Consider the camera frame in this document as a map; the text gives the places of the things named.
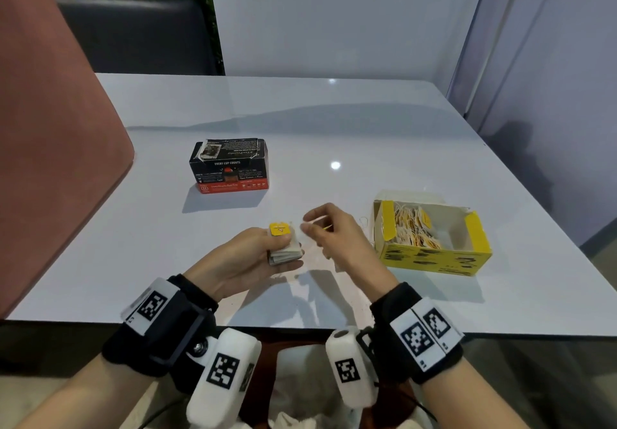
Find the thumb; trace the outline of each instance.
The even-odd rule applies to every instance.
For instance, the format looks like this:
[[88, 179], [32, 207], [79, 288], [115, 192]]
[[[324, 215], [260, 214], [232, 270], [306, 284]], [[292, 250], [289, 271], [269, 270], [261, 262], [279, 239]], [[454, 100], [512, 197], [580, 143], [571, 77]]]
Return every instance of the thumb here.
[[322, 227], [313, 223], [302, 223], [300, 224], [300, 229], [304, 232], [308, 237], [313, 239], [315, 242], [322, 244], [323, 241], [326, 240], [326, 236], [328, 232], [324, 231]]
[[268, 236], [264, 239], [264, 247], [266, 250], [276, 251], [283, 249], [291, 242], [291, 234], [283, 236]]

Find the person's right hand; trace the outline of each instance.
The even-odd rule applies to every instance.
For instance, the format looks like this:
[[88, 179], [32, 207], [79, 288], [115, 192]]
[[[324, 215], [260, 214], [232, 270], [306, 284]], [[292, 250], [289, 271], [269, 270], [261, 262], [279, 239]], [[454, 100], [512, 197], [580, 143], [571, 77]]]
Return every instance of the person's right hand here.
[[398, 285], [396, 277], [380, 262], [373, 246], [353, 216], [332, 203], [304, 215], [300, 229], [344, 269], [371, 302]]

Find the tea bag stack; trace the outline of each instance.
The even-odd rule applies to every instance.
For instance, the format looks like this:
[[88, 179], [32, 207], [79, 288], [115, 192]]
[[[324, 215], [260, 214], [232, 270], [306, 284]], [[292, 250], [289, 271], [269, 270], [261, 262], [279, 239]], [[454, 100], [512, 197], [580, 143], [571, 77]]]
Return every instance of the tea bag stack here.
[[270, 265], [282, 265], [302, 258], [302, 247], [296, 238], [296, 231], [291, 223], [272, 223], [268, 229], [268, 234], [270, 236], [291, 234], [291, 242], [287, 247], [268, 252], [268, 263]]
[[429, 249], [442, 249], [441, 243], [431, 234], [431, 219], [419, 206], [394, 204], [397, 244]]

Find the floor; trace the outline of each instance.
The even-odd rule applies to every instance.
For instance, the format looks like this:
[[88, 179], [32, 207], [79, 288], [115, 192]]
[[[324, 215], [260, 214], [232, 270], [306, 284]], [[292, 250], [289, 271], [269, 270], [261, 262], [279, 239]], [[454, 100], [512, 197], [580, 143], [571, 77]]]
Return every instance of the floor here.
[[[592, 262], [617, 288], [617, 240]], [[0, 326], [0, 429], [12, 429], [112, 332], [84, 324]], [[617, 341], [478, 339], [466, 345], [466, 356], [533, 429], [617, 429]], [[136, 429], [177, 398], [170, 381], [153, 384], [121, 429]], [[148, 427], [187, 427], [183, 408]]]

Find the black and red box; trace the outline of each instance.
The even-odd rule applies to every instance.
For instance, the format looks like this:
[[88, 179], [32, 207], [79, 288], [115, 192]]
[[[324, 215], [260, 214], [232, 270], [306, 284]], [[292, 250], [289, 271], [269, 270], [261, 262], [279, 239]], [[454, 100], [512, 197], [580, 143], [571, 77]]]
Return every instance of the black and red box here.
[[200, 141], [189, 163], [203, 194], [268, 189], [268, 148], [263, 139]]

